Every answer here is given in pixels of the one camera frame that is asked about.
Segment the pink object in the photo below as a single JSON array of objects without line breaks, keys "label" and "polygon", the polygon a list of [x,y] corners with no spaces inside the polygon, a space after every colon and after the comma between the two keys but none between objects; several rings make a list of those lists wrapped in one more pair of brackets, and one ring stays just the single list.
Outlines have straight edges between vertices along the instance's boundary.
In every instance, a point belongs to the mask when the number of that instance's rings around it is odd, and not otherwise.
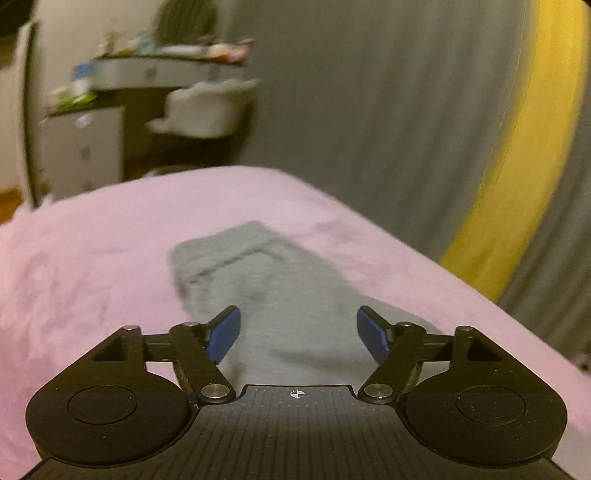
[{"label": "pink object", "polygon": [[591,433],[589,379],[478,292],[293,177],[224,167],[100,189],[0,227],[2,480],[20,478],[39,460],[24,421],[31,396],[121,325],[163,333],[186,321],[169,252],[249,220],[444,333],[477,327],[560,393],[570,427]]}]

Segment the drawer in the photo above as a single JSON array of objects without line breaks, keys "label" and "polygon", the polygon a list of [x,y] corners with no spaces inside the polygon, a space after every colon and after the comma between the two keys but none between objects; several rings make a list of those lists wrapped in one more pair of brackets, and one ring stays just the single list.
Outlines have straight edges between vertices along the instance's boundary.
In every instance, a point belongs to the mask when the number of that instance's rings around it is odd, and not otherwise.
[{"label": "drawer", "polygon": [[207,80],[210,67],[198,61],[150,57],[97,59],[93,85],[96,90],[189,87]]},{"label": "drawer", "polygon": [[121,181],[123,115],[107,108],[48,118],[43,154],[56,199]]}]

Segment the metal screw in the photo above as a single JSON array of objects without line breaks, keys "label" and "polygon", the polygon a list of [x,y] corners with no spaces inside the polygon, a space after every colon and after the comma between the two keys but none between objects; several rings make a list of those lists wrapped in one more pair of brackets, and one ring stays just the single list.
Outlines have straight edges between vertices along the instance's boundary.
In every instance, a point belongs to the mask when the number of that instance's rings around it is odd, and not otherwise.
[{"label": "metal screw", "polygon": [[226,385],[220,385],[219,383],[211,383],[201,389],[201,395],[207,398],[223,398],[229,393],[230,389]]},{"label": "metal screw", "polygon": [[387,398],[394,393],[394,390],[392,390],[390,385],[385,385],[383,383],[369,384],[363,389],[363,391],[366,395],[372,398]]}]

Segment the triangular cutout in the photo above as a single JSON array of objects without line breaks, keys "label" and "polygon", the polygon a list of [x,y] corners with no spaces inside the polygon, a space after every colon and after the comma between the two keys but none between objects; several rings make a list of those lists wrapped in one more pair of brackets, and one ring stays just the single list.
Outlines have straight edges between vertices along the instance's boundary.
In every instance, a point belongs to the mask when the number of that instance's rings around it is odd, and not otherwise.
[{"label": "triangular cutout", "polygon": [[475,338],[468,350],[468,360],[470,362],[500,362],[501,359],[478,338]]},{"label": "triangular cutout", "polygon": [[125,360],[125,345],[121,337],[115,337],[93,358],[95,362],[125,362]]}]

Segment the yellow curtain stripe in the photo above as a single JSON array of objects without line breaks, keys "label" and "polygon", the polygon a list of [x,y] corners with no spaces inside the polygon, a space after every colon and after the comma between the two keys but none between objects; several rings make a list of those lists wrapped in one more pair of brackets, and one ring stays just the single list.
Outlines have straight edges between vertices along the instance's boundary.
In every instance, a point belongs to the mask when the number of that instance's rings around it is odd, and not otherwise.
[{"label": "yellow curtain stripe", "polygon": [[569,155],[586,85],[589,7],[532,0],[513,121],[441,265],[497,301],[535,234]]}]

